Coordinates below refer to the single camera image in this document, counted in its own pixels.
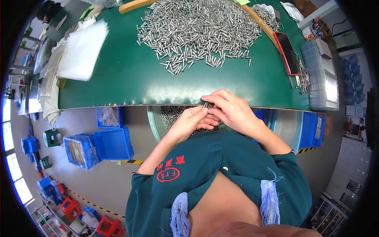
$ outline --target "person's hand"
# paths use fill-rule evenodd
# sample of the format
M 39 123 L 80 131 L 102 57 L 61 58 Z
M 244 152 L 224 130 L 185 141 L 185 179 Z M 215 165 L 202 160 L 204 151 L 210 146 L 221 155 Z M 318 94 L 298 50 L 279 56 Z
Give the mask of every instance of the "person's hand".
M 247 102 L 225 89 L 213 92 L 210 96 L 202 96 L 202 100 L 214 103 L 208 113 L 215 115 L 234 131 L 255 137 L 255 132 L 264 126 L 250 109 Z
M 179 144 L 196 129 L 213 129 L 218 125 L 218 120 L 216 116 L 208 114 L 207 108 L 202 108 L 202 106 L 188 108 L 183 111 L 166 136 L 175 144 Z

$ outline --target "person's right hand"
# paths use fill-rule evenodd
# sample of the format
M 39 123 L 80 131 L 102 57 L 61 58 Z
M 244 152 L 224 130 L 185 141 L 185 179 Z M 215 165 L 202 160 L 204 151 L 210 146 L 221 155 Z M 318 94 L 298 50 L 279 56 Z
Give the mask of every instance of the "person's right hand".
M 225 89 L 213 92 L 210 96 L 202 96 L 202 100 L 214 103 L 208 110 L 234 131 L 254 138 L 260 131 L 264 122 L 258 119 L 250 109 L 246 100 L 238 98 Z

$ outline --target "red phone case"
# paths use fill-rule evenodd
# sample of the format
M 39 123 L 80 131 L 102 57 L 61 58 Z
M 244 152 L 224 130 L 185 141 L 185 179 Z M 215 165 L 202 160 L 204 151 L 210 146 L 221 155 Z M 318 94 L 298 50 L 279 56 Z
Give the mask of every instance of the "red phone case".
M 278 40 L 278 37 L 276 36 L 276 34 L 284 34 L 284 35 L 286 35 L 286 34 L 285 34 L 285 33 L 280 33 L 280 32 L 274 32 L 274 37 L 275 37 L 276 42 L 277 42 L 278 45 L 279 45 L 280 54 L 281 54 L 282 57 L 283 57 L 283 60 L 284 60 L 285 67 L 286 67 L 286 70 L 287 70 L 288 75 L 290 75 L 290 76 L 301 75 L 301 73 L 291 74 L 290 67 L 288 66 L 287 59 L 286 59 L 286 57 L 284 56 L 284 52 L 283 52 L 282 46 L 280 45 L 279 40 Z

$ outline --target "forearm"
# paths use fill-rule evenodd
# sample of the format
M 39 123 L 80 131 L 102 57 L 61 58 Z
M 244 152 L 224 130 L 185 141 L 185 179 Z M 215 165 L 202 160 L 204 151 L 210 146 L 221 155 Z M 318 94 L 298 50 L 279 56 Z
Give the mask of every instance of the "forearm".
M 149 157 L 141 164 L 137 173 L 153 174 L 155 168 L 166 158 L 175 145 L 173 139 L 168 136 L 163 137 Z
M 258 128 L 251 130 L 248 136 L 256 140 L 269 155 L 281 155 L 291 152 L 291 148 L 262 121 Z

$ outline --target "smartphone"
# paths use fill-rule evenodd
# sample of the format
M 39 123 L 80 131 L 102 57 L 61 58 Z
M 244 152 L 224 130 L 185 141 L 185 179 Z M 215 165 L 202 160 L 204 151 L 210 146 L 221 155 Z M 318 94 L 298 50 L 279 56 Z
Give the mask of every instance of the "smartphone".
M 282 54 L 288 74 L 290 76 L 300 75 L 299 62 L 287 34 L 274 32 L 274 37 L 279 45 L 280 53 Z

